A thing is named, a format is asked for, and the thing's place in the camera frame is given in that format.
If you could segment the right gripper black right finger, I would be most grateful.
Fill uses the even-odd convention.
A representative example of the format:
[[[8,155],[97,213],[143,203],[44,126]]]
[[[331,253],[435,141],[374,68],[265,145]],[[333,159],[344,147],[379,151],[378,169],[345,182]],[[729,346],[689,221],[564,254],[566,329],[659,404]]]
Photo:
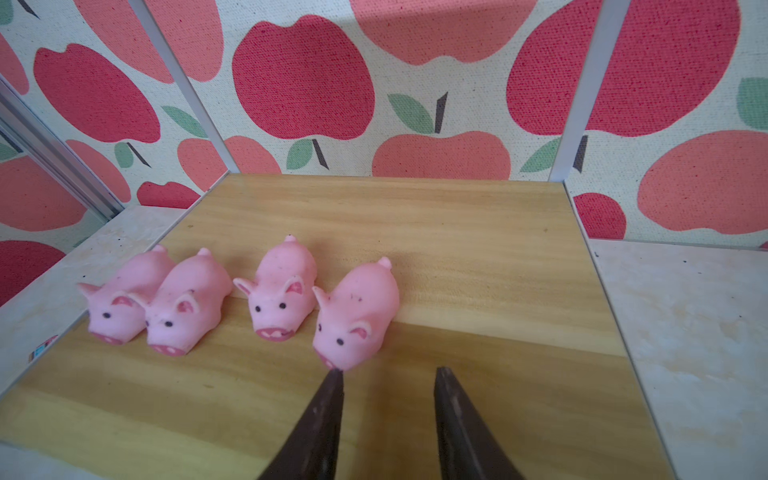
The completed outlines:
[[[437,444],[443,479],[523,479],[448,367],[434,384]]]

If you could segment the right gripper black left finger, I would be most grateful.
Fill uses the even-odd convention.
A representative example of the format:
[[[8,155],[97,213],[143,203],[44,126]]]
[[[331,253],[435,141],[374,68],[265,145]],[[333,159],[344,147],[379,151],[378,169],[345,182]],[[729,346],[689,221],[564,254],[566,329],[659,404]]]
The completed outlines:
[[[343,405],[343,372],[333,369],[259,479],[334,479]]]

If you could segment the pink pig toy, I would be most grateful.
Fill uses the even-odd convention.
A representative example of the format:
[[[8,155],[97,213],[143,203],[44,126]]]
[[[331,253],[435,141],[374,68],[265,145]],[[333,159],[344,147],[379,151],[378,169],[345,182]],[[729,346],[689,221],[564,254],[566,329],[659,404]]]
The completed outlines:
[[[77,283],[88,304],[88,331],[110,345],[131,341],[146,328],[146,320],[143,305],[129,294],[150,299],[174,267],[168,250],[156,245],[128,260],[102,286]]]
[[[312,253],[295,236],[270,249],[252,280],[233,284],[248,300],[253,330],[262,339],[290,339],[317,305],[312,292],[318,270]]]
[[[128,297],[145,311],[147,344],[168,356],[188,354],[222,319],[222,305],[233,290],[232,279],[212,252],[202,248],[176,265],[148,297]]]
[[[319,307],[312,346],[326,367],[350,370],[380,350],[400,307],[389,258],[355,267],[330,293],[312,291]]]

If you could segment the wooden two-tier white-frame shelf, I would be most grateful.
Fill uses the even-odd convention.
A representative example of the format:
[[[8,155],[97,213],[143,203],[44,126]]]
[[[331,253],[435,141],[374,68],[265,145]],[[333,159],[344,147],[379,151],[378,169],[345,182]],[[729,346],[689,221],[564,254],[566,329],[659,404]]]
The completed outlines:
[[[480,433],[488,478],[671,470],[561,187],[233,175],[175,230],[253,272],[292,234],[315,309],[260,340],[242,296],[188,354],[77,329],[1,403],[1,436],[121,479],[436,479]]]

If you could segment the pink blue toy car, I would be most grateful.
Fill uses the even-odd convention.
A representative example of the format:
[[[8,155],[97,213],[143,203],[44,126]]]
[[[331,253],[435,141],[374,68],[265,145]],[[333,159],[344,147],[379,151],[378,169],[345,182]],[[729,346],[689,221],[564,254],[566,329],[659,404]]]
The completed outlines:
[[[39,344],[28,356],[28,362],[33,363],[37,358],[42,356],[45,351],[55,343],[55,341],[58,339],[58,335],[53,335],[50,338],[46,339],[44,342]]]

